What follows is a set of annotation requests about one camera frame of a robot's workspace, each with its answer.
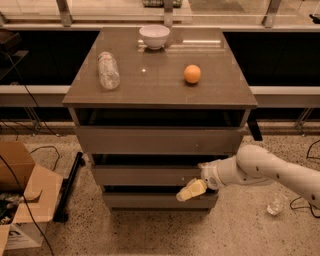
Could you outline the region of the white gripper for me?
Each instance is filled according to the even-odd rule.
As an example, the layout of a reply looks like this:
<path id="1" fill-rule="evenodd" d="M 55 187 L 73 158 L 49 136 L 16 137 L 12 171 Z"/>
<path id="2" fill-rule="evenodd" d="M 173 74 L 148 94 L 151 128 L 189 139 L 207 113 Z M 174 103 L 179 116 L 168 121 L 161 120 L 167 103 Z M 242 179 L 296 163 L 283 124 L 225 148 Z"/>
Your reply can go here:
<path id="1" fill-rule="evenodd" d="M 206 192 L 207 187 L 211 190 L 218 190 L 225 187 L 218 174 L 220 160 L 200 163 L 201 179 L 192 179 L 185 187 L 183 187 L 176 195 L 179 202 L 185 202 L 191 198 L 202 195 Z"/>

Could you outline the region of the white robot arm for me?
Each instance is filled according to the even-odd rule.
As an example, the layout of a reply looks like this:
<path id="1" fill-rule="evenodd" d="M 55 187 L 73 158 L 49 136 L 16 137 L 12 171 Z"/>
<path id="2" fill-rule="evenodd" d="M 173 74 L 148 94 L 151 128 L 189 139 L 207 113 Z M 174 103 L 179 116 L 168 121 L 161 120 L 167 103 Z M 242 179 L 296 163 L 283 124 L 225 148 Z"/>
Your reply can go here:
<path id="1" fill-rule="evenodd" d="M 199 164 L 200 179 L 192 179 L 176 195 L 180 202 L 200 196 L 207 189 L 227 185 L 264 185 L 276 181 L 311 205 L 320 207 L 320 172 L 280 159 L 257 145 L 245 145 L 223 160 Z"/>

